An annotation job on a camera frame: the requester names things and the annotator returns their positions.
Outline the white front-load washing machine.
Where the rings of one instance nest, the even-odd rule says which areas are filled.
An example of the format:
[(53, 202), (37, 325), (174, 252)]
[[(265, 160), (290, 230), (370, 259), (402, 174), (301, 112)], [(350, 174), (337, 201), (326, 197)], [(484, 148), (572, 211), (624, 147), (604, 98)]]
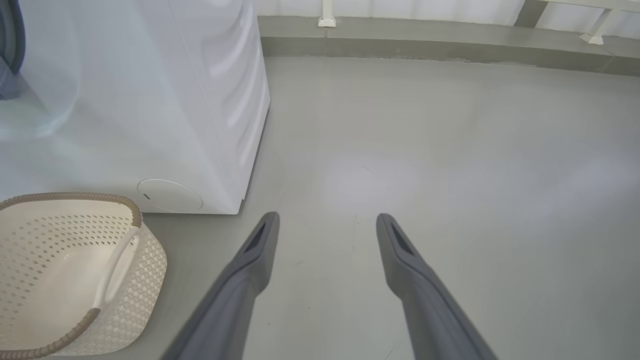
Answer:
[(236, 215), (269, 107), (252, 0), (0, 0), (0, 201)]

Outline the cream perforated laundry basket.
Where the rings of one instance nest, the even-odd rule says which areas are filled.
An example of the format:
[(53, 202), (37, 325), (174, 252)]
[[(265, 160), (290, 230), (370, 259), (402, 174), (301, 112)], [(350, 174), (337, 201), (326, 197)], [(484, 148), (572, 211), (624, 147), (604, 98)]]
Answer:
[(168, 264), (125, 196), (35, 193), (0, 202), (0, 360), (130, 346)]

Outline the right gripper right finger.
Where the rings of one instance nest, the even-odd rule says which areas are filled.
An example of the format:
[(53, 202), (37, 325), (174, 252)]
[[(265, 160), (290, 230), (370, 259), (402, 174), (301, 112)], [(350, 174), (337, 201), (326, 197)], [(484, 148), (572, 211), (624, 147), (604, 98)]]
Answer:
[(387, 285), (402, 302), (416, 360), (498, 360), (400, 224), (388, 213), (375, 221)]

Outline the white railing post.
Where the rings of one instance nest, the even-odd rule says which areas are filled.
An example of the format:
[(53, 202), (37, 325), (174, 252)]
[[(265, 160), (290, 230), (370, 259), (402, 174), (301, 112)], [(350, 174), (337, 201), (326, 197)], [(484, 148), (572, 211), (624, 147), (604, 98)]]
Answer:
[(319, 28), (335, 28), (337, 26), (333, 4), (334, 0), (321, 0), (321, 14), (317, 22)]

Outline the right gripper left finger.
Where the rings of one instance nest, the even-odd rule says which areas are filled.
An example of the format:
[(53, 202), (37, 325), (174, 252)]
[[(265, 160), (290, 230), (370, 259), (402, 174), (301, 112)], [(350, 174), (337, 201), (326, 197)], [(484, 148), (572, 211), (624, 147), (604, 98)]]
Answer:
[(161, 360), (242, 360), (256, 298), (274, 268), (281, 219), (266, 212)]

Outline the white angled railing frame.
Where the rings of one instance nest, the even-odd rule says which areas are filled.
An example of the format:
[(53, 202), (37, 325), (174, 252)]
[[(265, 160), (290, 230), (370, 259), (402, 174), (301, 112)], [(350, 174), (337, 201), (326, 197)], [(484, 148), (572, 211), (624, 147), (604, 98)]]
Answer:
[(519, 10), (514, 27), (535, 28), (547, 3), (602, 9), (596, 22), (579, 39), (588, 44), (602, 46), (603, 36), (620, 12), (640, 14), (640, 0), (525, 0)]

